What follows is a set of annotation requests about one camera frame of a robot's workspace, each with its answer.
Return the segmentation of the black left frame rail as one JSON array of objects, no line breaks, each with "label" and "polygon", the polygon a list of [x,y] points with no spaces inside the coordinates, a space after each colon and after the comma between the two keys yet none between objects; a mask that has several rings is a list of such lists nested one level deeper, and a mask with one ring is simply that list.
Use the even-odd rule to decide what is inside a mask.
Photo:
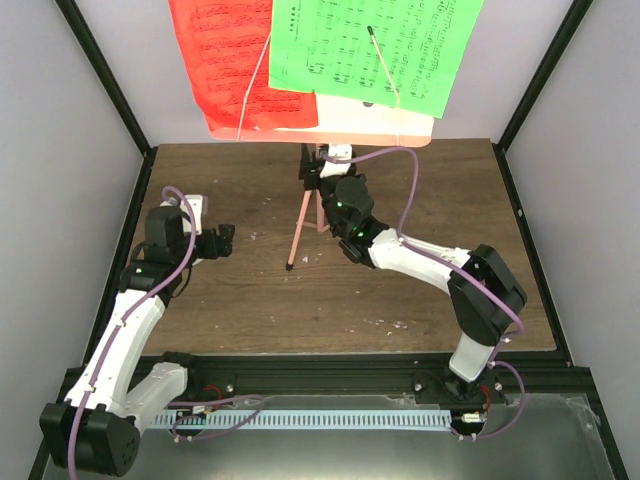
[{"label": "black left frame rail", "polygon": [[158,146],[155,146],[143,156],[139,175],[134,186],[123,227],[116,245],[106,285],[100,299],[88,344],[81,362],[82,366],[86,366],[89,363],[113,311],[118,281],[127,262],[129,248],[133,241],[137,221],[140,216],[142,203],[151,178],[157,152]]}]

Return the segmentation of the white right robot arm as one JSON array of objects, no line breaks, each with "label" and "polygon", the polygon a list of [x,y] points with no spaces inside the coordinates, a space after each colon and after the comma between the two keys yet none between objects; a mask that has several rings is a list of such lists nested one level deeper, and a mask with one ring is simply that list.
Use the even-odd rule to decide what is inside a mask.
[{"label": "white right robot arm", "polygon": [[366,177],[356,167],[368,158],[356,155],[350,145],[302,145],[298,177],[305,194],[317,197],[326,230],[351,262],[407,275],[449,296],[461,335],[444,389],[451,400],[468,402],[500,347],[522,334],[519,314],[526,293],[488,245],[472,250],[438,246],[376,219]]}]

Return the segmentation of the black frame rail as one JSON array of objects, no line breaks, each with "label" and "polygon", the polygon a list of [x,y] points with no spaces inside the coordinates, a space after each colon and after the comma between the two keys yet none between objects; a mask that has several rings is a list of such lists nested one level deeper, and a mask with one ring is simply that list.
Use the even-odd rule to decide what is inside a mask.
[{"label": "black frame rail", "polygon": [[157,152],[158,146],[155,146],[143,156],[139,175],[134,186],[123,227],[116,245],[106,285],[100,299],[88,344],[81,362],[82,366],[86,366],[89,363],[113,311],[118,281],[127,262],[129,248],[133,241],[137,221],[140,216],[142,203],[151,178]]},{"label": "black frame rail", "polygon": [[491,144],[498,168],[500,170],[502,180],[516,218],[516,223],[523,241],[524,249],[532,269],[533,277],[536,282],[538,294],[540,296],[542,306],[549,324],[553,337],[555,350],[553,357],[562,359],[562,362],[572,367],[574,365],[572,355],[566,341],[564,331],[560,322],[560,318],[553,301],[552,294],[543,271],[543,267],[538,255],[536,245],[529,227],[525,210],[522,205],[519,193],[513,179],[505,151],[495,143]]}]

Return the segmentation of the black right frame rail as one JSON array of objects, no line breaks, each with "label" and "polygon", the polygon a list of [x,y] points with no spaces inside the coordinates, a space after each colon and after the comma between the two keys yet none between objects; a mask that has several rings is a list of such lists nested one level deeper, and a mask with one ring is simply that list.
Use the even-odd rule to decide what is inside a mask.
[{"label": "black right frame rail", "polygon": [[536,282],[538,294],[540,296],[542,306],[549,324],[553,337],[555,350],[553,357],[562,359],[562,362],[572,367],[574,365],[572,355],[566,341],[564,331],[560,322],[560,318],[553,301],[552,294],[543,271],[543,267],[538,255],[536,245],[529,227],[525,210],[522,205],[519,193],[513,179],[505,151],[495,143],[491,144],[498,168],[500,170],[502,180],[516,218],[516,223],[523,241],[524,249],[532,269],[533,277]]}]

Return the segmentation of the black back right frame post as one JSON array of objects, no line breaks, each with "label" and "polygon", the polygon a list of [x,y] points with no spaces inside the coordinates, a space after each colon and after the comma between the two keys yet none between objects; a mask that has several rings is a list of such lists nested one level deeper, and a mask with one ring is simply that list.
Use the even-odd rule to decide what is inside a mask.
[{"label": "black back right frame post", "polygon": [[593,0],[571,2],[499,141],[495,144],[499,152],[506,153],[513,144],[592,4]]}]

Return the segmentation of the black back left frame post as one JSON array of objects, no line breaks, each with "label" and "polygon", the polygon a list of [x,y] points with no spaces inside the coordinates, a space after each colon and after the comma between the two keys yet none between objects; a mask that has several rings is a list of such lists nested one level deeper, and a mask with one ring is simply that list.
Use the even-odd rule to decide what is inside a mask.
[{"label": "black back left frame post", "polygon": [[77,2],[74,0],[55,0],[55,4],[89,61],[135,146],[144,158],[149,157],[152,147]]}]

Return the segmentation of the red sheet music page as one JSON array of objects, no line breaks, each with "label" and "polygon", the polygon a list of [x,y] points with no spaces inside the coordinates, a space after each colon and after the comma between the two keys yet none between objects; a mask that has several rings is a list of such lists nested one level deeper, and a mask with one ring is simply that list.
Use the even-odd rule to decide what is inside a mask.
[{"label": "red sheet music page", "polygon": [[269,82],[270,1],[171,1],[174,32],[211,132],[318,125],[316,97]]}]

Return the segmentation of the pink folding music stand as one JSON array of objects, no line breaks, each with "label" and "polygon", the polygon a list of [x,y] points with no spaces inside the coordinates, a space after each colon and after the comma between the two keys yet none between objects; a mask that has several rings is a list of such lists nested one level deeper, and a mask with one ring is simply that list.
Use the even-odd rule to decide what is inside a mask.
[{"label": "pink folding music stand", "polygon": [[[377,155],[406,151],[413,154],[431,141],[434,120],[430,116],[379,105],[321,95],[317,101],[319,124],[310,129],[233,130],[220,129],[213,137],[223,141],[279,142],[307,144],[313,155],[328,144],[375,147]],[[367,160],[353,150],[351,163]],[[395,270],[416,278],[434,277],[436,260],[444,250],[413,238],[403,239],[398,230],[377,220],[374,200],[364,175],[356,173],[329,177],[319,190],[304,189],[296,227],[306,226],[309,204],[316,204],[320,232],[330,231],[339,238],[343,253],[354,263],[371,268]]]}]

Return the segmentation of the black frame post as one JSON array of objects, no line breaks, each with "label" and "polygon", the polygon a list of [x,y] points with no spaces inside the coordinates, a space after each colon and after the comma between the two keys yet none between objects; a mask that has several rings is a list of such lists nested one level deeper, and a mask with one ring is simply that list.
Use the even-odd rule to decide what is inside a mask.
[{"label": "black frame post", "polygon": [[149,157],[152,147],[77,2],[74,0],[55,0],[55,4],[89,61],[135,146],[144,158]]},{"label": "black frame post", "polygon": [[571,2],[499,141],[495,144],[499,152],[506,153],[513,144],[592,4],[593,0]]}]

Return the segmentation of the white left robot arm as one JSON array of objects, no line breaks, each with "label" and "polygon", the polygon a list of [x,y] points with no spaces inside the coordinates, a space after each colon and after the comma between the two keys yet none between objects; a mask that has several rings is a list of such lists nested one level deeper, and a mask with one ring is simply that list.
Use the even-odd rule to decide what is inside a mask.
[{"label": "white left robot arm", "polygon": [[150,334],[204,260],[232,253],[235,227],[205,229],[208,199],[165,200],[145,218],[145,236],[123,270],[106,329],[79,379],[39,419],[54,464],[121,477],[132,467],[144,431],[174,399],[196,402],[203,377],[186,363],[162,360],[131,380]]}]

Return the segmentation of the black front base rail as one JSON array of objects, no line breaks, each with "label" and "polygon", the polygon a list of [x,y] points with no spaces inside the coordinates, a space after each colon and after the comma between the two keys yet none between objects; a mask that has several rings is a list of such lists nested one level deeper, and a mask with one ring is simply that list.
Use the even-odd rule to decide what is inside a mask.
[{"label": "black front base rail", "polygon": [[124,383],[132,389],[162,361],[188,368],[185,400],[205,398],[216,386],[224,395],[415,395],[420,404],[443,408],[478,405],[486,393],[507,395],[583,394],[598,397],[591,372],[568,365],[557,352],[506,352],[503,366],[466,384],[448,369],[445,353],[354,355],[188,355],[144,356]]}]

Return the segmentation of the green sheet music page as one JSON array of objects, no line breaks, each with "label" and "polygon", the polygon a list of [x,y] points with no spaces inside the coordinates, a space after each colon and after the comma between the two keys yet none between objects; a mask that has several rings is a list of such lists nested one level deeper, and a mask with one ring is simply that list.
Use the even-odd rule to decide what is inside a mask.
[{"label": "green sheet music page", "polygon": [[441,118],[476,0],[275,1],[269,85]]}]

